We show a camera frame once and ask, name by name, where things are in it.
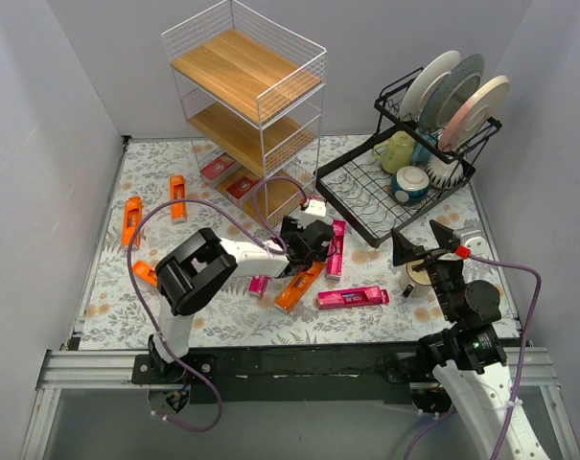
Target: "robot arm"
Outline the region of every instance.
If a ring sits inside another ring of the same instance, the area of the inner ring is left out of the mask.
[[[218,238],[213,230],[203,228],[166,256],[155,268],[157,288],[164,298],[159,314],[161,334],[154,334],[149,342],[151,358],[162,375],[174,359],[162,346],[161,337],[175,355],[187,355],[194,315],[228,279],[294,276],[313,262],[324,261],[334,236],[332,225],[319,219],[324,217],[325,203],[317,199],[303,206],[299,219],[285,217],[280,238],[286,254],[281,254],[278,241],[266,241],[262,248],[253,242]]]
[[[460,244],[474,251],[485,247],[480,235],[467,229],[454,232],[435,220],[430,227],[440,245],[432,250],[393,232],[393,262],[398,266],[422,261],[415,268],[427,271],[445,318],[454,324],[422,337],[407,366],[411,372],[434,376],[443,385],[471,432],[479,458],[489,459],[502,430],[512,385],[507,356],[492,326],[501,318],[499,292],[483,280],[466,284],[464,262],[454,254]],[[547,455],[523,412],[522,401],[516,399],[514,404],[499,459],[545,460]]]

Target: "plate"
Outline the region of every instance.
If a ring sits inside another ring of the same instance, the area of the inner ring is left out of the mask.
[[[453,68],[424,106],[418,122],[420,130],[435,131],[448,125],[455,112],[479,88],[483,66],[483,56],[472,55]]]
[[[439,139],[439,149],[456,150],[471,139],[504,103],[508,92],[509,79],[504,75],[494,77],[481,86],[453,115]]]
[[[460,54],[452,50],[428,64],[406,91],[398,110],[398,118],[404,122],[417,118],[434,90],[459,63]]]

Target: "gray wall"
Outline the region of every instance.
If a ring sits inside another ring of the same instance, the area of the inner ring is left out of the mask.
[[[0,459],[74,320],[120,144],[47,3],[0,0]]]
[[[534,0],[497,73],[511,92],[477,186],[500,257],[544,277],[531,337],[551,353],[580,444],[580,1]],[[525,314],[533,280],[507,274]]]
[[[457,49],[491,74],[530,0],[245,0],[329,51],[325,133],[374,129],[390,82]],[[112,121],[135,137],[187,128],[160,34],[217,0],[49,0]]]

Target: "black wire basket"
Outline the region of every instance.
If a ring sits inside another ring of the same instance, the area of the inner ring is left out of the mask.
[[[436,132],[418,132],[417,123],[397,117],[406,91],[423,67],[386,86],[375,101],[379,121],[375,133],[364,143],[325,164],[316,172],[316,189],[349,224],[373,247],[379,247],[391,236],[392,229],[401,230],[421,217],[442,200],[469,183],[475,174],[474,163],[490,137],[502,124],[489,118],[479,131],[455,151],[436,147]],[[430,187],[426,197],[416,205],[400,204],[390,194],[391,174],[381,168],[372,155],[373,149],[396,131],[405,131],[441,161],[462,165],[462,176],[453,187]]]

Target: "floral tablecloth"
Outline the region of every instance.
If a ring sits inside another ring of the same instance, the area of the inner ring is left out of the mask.
[[[334,136],[321,139],[319,164],[363,142],[364,136]],[[201,180],[193,149],[211,150],[214,146],[201,141],[130,143],[119,187],[113,198],[110,223],[104,236],[104,251],[98,263],[89,307],[86,312],[80,349],[142,349],[152,333],[146,317],[129,282],[126,250],[121,245],[123,212],[130,196],[141,196],[145,213],[168,199],[168,180],[173,174],[183,174],[188,184],[188,197],[209,200],[226,209],[245,228],[262,239],[267,232],[249,216],[233,206],[217,191]],[[307,171],[312,171],[314,155],[300,155]],[[225,218],[210,208],[188,205],[186,223],[171,224],[170,211],[153,217],[144,230],[141,246],[134,260],[151,266],[201,227],[211,227],[226,238],[244,240],[243,234]],[[339,219],[329,206],[329,220]],[[426,216],[408,226],[403,233],[426,247],[434,246],[427,224],[437,219],[450,227],[460,228],[479,222],[479,214],[469,187],[447,198]],[[233,279],[201,310],[194,320],[192,347],[227,347],[245,345],[356,343],[417,340],[449,327],[437,306],[434,294],[404,301],[398,284],[400,268],[392,266],[391,240],[379,249],[372,249],[347,226],[342,280],[330,283],[322,275],[311,286],[290,315],[273,307],[274,299],[289,280],[271,280],[263,299],[247,295],[248,279]],[[469,280],[479,278],[493,283],[501,292],[502,320],[495,324],[500,337],[518,337],[516,312],[507,298],[499,272],[490,265],[468,261],[465,274]],[[154,313],[159,312],[157,291],[140,282]],[[314,299],[321,290],[378,285],[391,295],[389,305],[347,310],[319,311]]]

